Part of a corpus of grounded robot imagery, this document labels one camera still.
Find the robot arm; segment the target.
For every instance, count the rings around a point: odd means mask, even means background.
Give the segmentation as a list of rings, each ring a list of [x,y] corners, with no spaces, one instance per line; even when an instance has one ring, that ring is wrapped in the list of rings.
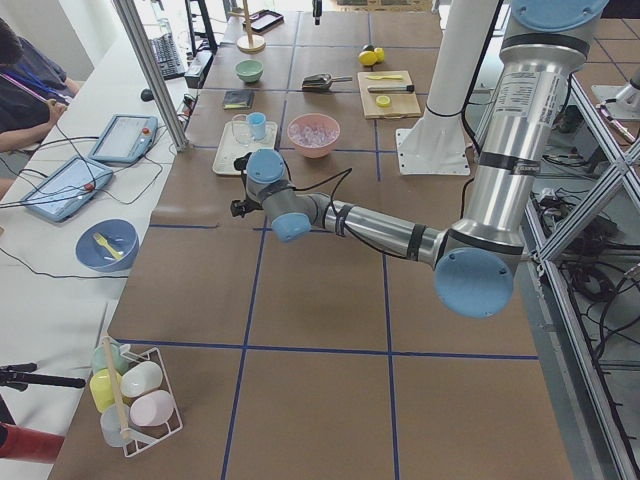
[[[455,1],[448,14],[424,114],[400,133],[399,166],[406,174],[449,174],[466,167],[464,111],[493,34],[497,1]],[[452,311],[485,318],[513,294],[524,245],[519,232],[540,169],[560,96],[586,62],[602,1],[515,1],[499,57],[470,200],[462,217],[438,231],[428,226],[303,193],[291,183],[281,154],[260,149],[238,164],[246,191],[231,212],[266,214],[289,242],[315,227],[352,236],[383,253],[433,267],[439,299]]]

